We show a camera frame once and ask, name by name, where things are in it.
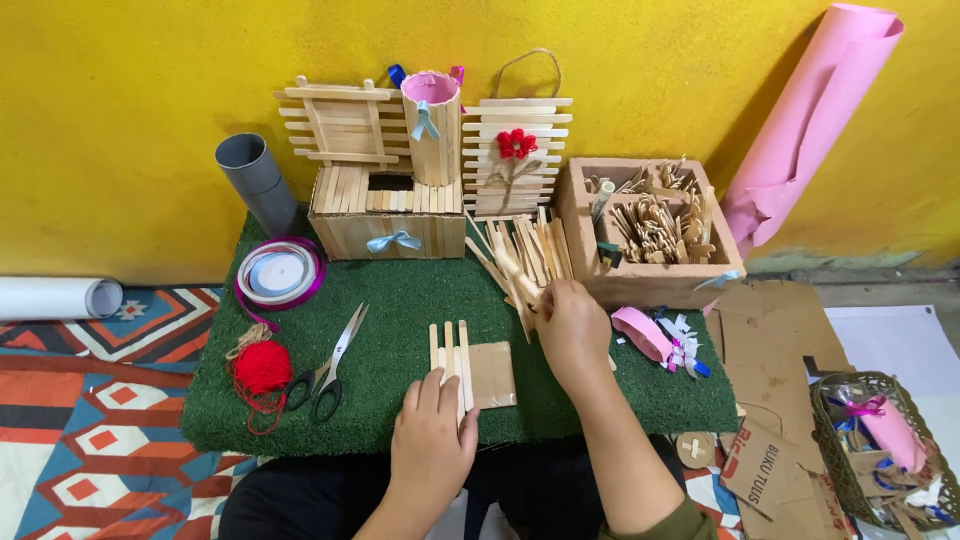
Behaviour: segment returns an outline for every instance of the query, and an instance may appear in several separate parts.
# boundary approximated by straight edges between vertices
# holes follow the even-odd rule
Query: green sleeve
[[[640,534],[613,534],[607,524],[597,540],[717,540],[716,525],[687,497],[672,514]]]

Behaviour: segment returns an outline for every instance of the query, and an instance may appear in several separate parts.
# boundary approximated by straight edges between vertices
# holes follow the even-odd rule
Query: ribbon spool
[[[326,259],[317,257],[317,245],[299,236],[268,240],[253,248],[237,270],[233,293],[250,317],[280,331],[272,323],[255,315],[245,302],[267,311],[283,311],[303,304],[320,290],[326,274]]]

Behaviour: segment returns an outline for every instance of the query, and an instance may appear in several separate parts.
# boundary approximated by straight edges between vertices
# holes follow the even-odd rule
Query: wicker basket
[[[813,437],[820,445],[820,452],[824,455],[824,461],[830,476],[836,484],[837,496],[843,507],[853,516],[880,528],[887,528],[897,532],[903,532],[899,524],[890,525],[880,521],[874,514],[870,503],[863,495],[863,490],[856,481],[856,476],[845,458],[843,447],[840,444],[840,438],[833,430],[833,425],[827,415],[827,409],[820,398],[820,388],[824,384],[851,384],[862,382],[866,385],[871,394],[890,394],[894,390],[899,392],[901,399],[897,405],[903,417],[921,437],[933,440],[933,435],[926,427],[924,418],[917,412],[917,407],[913,405],[910,394],[904,390],[897,381],[878,371],[860,371],[856,373],[841,373],[827,375],[817,382],[810,385],[810,401],[813,404],[813,418],[816,423],[816,430],[813,431]],[[957,486],[956,476],[949,469],[947,460],[940,455],[940,465],[943,472],[944,487],[940,492],[940,509],[948,516],[957,519],[957,513],[960,511],[960,487]],[[932,522],[917,524],[920,531],[937,530],[949,527],[943,522]]]

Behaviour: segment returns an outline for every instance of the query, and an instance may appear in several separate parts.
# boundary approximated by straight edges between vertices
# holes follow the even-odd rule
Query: scissors
[[[360,325],[363,324],[363,318],[367,315],[367,309],[369,308],[370,306],[363,307],[363,304],[360,304],[360,307],[353,312],[349,324],[347,324],[343,333],[340,334],[340,339],[337,340],[337,346],[333,349],[333,354],[324,362],[324,365],[320,366],[319,369],[311,369],[300,373],[287,384],[287,387],[283,390],[283,393],[287,396],[287,410],[297,410],[312,397],[313,406],[310,408],[310,417],[312,419],[319,422],[326,422],[333,416],[334,411],[340,406],[340,399],[343,397],[344,392],[343,385],[340,383],[340,380],[337,379],[337,365],[340,363],[340,358],[344,355],[344,351],[347,350],[350,342],[353,341],[353,336],[357,334]],[[323,379],[324,372],[327,371],[327,368],[329,368],[329,371],[327,372],[326,380],[324,384],[320,386],[320,390],[315,394],[314,391],[317,389],[317,384]],[[294,392],[300,385],[306,386],[306,390],[298,399],[294,399]],[[320,408],[320,402],[326,394],[333,395],[333,407],[321,418],[317,411]]]

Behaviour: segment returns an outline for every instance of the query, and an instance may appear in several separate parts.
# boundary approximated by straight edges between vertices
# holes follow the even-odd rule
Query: cylindrical pencil holder
[[[460,174],[460,86],[444,73],[421,71],[404,79],[400,91],[414,178],[453,184]]]
[[[283,181],[263,137],[231,135],[217,146],[214,156],[267,236],[300,233],[303,223],[297,213],[297,200]]]

